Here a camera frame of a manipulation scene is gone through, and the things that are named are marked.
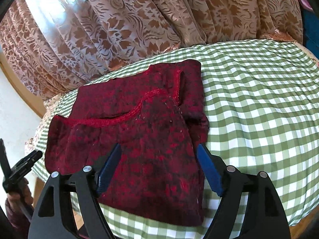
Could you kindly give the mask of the person's left hand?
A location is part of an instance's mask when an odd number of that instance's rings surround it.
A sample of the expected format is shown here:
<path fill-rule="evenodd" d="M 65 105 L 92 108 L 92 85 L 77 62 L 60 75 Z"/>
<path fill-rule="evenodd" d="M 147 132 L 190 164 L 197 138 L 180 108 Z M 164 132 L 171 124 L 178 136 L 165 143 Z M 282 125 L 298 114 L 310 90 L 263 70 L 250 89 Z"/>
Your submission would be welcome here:
<path fill-rule="evenodd" d="M 29 182 L 26 178 L 24 178 L 22 180 L 22 193 L 16 193 L 16 192 L 11 192 L 11 193 L 7 193 L 7 200 L 8 203 L 10 205 L 10 207 L 12 209 L 15 209 L 16 211 L 19 210 L 19 206 L 18 203 L 20 202 L 21 199 L 21 195 L 24 198 L 24 201 L 28 204 L 28 205 L 32 205 L 33 204 L 33 197 L 31 195 L 31 191 L 29 189 L 28 186 Z"/>

